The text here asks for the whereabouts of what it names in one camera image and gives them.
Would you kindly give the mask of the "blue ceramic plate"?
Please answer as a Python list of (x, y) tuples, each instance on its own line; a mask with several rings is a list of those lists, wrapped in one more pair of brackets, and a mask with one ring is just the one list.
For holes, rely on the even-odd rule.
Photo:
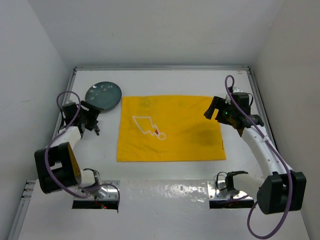
[(85, 101), (100, 110), (101, 113), (114, 109), (122, 99), (120, 87), (110, 81), (92, 85), (85, 94)]

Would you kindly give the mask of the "yellow cloth placemat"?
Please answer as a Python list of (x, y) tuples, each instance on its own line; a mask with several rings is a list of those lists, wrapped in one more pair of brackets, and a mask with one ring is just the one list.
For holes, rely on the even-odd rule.
[(204, 117), (211, 102), (192, 95), (123, 97), (117, 161), (225, 160), (221, 126)]

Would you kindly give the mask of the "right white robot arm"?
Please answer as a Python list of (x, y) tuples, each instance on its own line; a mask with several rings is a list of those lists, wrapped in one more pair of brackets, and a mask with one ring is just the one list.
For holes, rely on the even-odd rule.
[(260, 210), (266, 215), (284, 212), (287, 204), (290, 204), (290, 211), (299, 211), (303, 205), (306, 176), (280, 161), (263, 120), (259, 115), (251, 114), (249, 94), (235, 92), (226, 99), (214, 96), (204, 113), (205, 118), (211, 119), (215, 111), (215, 120), (236, 129), (249, 146), (264, 178), (259, 182), (244, 170), (231, 171), (226, 174), (224, 189), (246, 192), (257, 200)]

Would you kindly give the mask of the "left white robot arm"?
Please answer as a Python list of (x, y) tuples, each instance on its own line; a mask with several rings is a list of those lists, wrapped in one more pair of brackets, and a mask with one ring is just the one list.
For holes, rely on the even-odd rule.
[(82, 182), (82, 172), (74, 154), (74, 147), (85, 130), (100, 132), (98, 116), (101, 110), (86, 102), (68, 103), (61, 107), (62, 126), (57, 138), (46, 148), (34, 153), (34, 159), (41, 190), (45, 194), (60, 191), (59, 181), (66, 188)]

